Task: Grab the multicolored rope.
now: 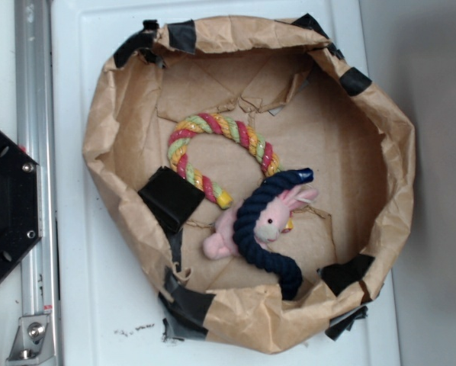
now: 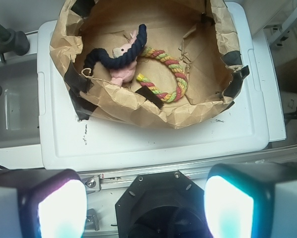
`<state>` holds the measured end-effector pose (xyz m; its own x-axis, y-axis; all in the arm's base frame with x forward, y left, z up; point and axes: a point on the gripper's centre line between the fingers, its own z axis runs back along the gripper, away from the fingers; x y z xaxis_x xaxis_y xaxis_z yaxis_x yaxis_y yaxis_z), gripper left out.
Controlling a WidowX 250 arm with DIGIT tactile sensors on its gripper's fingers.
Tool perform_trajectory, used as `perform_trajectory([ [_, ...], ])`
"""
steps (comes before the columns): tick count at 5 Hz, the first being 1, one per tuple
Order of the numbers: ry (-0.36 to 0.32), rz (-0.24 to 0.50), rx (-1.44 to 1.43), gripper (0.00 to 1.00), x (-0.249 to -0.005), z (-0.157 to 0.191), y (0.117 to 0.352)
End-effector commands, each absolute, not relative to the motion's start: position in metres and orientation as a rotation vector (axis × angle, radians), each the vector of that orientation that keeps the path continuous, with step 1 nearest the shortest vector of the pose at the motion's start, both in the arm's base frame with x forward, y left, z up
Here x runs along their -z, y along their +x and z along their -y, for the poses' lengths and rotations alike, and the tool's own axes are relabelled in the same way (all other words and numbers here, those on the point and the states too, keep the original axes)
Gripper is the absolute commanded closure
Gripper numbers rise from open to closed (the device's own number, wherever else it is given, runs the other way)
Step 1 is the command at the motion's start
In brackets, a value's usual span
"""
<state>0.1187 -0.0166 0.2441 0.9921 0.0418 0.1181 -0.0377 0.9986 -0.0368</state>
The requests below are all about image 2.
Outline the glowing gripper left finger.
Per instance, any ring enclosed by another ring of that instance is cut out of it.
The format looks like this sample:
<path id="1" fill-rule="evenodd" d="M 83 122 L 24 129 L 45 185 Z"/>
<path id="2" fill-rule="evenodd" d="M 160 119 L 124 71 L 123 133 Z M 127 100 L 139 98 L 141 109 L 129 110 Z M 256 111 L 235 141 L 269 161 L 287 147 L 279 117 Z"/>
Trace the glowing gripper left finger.
<path id="1" fill-rule="evenodd" d="M 0 238 L 80 238 L 86 217 L 74 170 L 0 170 Z"/>

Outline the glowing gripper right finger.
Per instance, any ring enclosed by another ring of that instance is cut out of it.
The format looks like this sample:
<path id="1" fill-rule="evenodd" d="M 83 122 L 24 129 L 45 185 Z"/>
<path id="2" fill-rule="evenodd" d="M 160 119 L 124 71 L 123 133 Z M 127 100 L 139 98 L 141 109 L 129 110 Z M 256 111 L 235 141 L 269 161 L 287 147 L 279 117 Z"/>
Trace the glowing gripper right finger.
<path id="1" fill-rule="evenodd" d="M 297 162 L 214 165 L 204 210 L 215 238 L 297 238 Z"/>

